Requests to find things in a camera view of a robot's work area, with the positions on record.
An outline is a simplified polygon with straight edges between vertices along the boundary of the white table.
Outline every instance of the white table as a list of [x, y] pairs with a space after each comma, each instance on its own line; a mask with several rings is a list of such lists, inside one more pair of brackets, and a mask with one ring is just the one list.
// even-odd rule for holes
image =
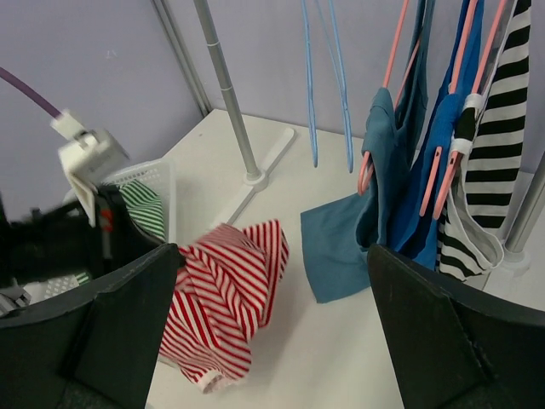
[[[341, 135], [318, 133], [314, 169], [308, 129], [244, 117], [258, 161], [286, 127], [298, 134], [235, 225], [277, 218], [291, 254], [278, 288], [272, 321], [251, 342], [243, 384], [202, 395], [176, 369], [158, 363], [148, 397], [155, 409], [343, 409], [403, 407], [371, 290], [325, 305], [315, 302], [303, 267], [300, 214], [355, 192]], [[357, 152], [361, 140], [354, 139]], [[226, 112], [213, 111], [165, 155], [176, 167], [178, 237], [191, 243], [238, 191], [244, 167]]]

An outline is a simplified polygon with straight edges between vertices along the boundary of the gray wall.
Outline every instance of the gray wall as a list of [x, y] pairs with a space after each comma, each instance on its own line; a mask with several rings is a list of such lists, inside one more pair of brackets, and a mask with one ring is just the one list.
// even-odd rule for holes
[[[59, 109], [105, 127], [132, 162], [162, 156], [200, 119], [150, 0], [2, 3], [0, 65]], [[69, 186], [49, 118], [0, 83], [0, 191], [9, 217]]]
[[[192, 0], [170, 0], [214, 107], [224, 107], [209, 61]], [[327, 2], [320, 0], [324, 11]], [[496, 12], [497, 0], [486, 0], [485, 33]], [[533, 21], [545, 19], [545, 3], [534, 0]], [[300, 0], [209, 0], [232, 80], [244, 113], [307, 124], [306, 71]], [[362, 136], [370, 102], [382, 83], [401, 0], [335, 0], [341, 45], [347, 69], [353, 132]], [[399, 89], [406, 62], [417, 0], [410, 2], [399, 45], [399, 58], [390, 90]], [[461, 0], [437, 0], [428, 61], [430, 104], [450, 58]], [[315, 11], [311, 10], [315, 101], [319, 128], [342, 132], [341, 105], [330, 56]], [[534, 24], [531, 34], [531, 92], [524, 168], [533, 171], [545, 149], [542, 128], [545, 83], [543, 44], [545, 25]]]

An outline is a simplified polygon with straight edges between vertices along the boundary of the striped fabric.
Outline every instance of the striped fabric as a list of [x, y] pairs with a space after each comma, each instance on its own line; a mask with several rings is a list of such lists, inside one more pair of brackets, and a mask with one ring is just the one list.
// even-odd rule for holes
[[242, 231], [221, 225], [180, 252], [186, 267], [178, 272], [160, 360], [208, 393], [248, 373], [248, 342], [271, 319], [289, 248], [280, 223], [270, 221]]
[[507, 217], [522, 159], [530, 76], [531, 0], [519, 0], [465, 177], [469, 214], [496, 234]]
[[141, 181], [131, 181], [122, 185], [119, 192], [125, 200], [131, 219], [149, 234], [165, 241], [161, 198]]
[[496, 233], [507, 216], [521, 162], [530, 12], [531, 0], [514, 5], [473, 150], [462, 160], [441, 218], [437, 269], [460, 280], [489, 273], [503, 258]]

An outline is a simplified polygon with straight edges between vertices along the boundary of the metal pole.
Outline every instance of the metal pole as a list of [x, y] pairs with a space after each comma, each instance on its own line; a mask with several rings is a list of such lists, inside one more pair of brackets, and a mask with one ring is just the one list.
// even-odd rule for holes
[[153, 6], [155, 6], [155, 11], [158, 14], [167, 39], [178, 60], [180, 69], [184, 74], [189, 90], [191, 90], [193, 98], [197, 102], [198, 109], [200, 109], [203, 117], [205, 117], [212, 112], [212, 106], [204, 91], [203, 83], [201, 83], [201, 80], [198, 77], [197, 70], [193, 65], [189, 50], [181, 35], [180, 28], [176, 24], [176, 20], [169, 5], [169, 0], [152, 0], [152, 3]]
[[261, 177], [261, 171], [255, 164], [254, 154], [252, 153], [252, 147], [250, 140], [248, 139], [248, 133], [244, 126], [242, 119], [242, 113], [238, 106], [237, 96], [235, 90], [232, 87], [231, 78], [229, 77], [229, 71], [227, 70], [227, 64], [221, 51], [221, 44], [217, 33], [215, 32], [214, 21], [212, 20], [212, 14], [207, 0], [193, 0], [195, 3], [195, 9], [197, 9], [198, 19], [201, 22], [203, 28], [204, 37], [206, 38], [206, 44], [208, 45], [208, 51], [210, 58], [214, 64], [215, 75], [220, 82], [221, 93], [231, 118], [232, 128], [235, 131], [237, 137], [238, 147], [242, 153], [244, 160], [244, 166], [246, 167], [247, 177], [249, 180], [256, 180]]
[[545, 206], [545, 154], [537, 166], [531, 180], [528, 193], [520, 206], [513, 227], [505, 241], [505, 248], [513, 253], [520, 253], [526, 245], [531, 231], [536, 226], [538, 217]]

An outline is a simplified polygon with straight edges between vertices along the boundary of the laundry basket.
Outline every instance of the laundry basket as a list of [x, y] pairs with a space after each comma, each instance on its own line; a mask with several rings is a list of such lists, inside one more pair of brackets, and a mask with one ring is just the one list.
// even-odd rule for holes
[[[169, 243], [176, 243], [176, 183], [174, 167], [164, 159], [137, 164], [107, 177], [104, 182], [123, 185], [137, 180], [151, 188], [161, 198], [164, 214], [164, 231]], [[74, 192], [65, 196], [65, 202], [74, 199]], [[32, 303], [58, 296], [79, 285], [76, 275], [50, 279], [44, 283], [31, 283], [25, 290], [31, 295]]]
[[141, 181], [159, 195], [163, 204], [164, 231], [167, 241], [176, 243], [176, 180], [174, 166], [164, 159], [137, 164], [106, 178], [106, 183], [124, 185]]

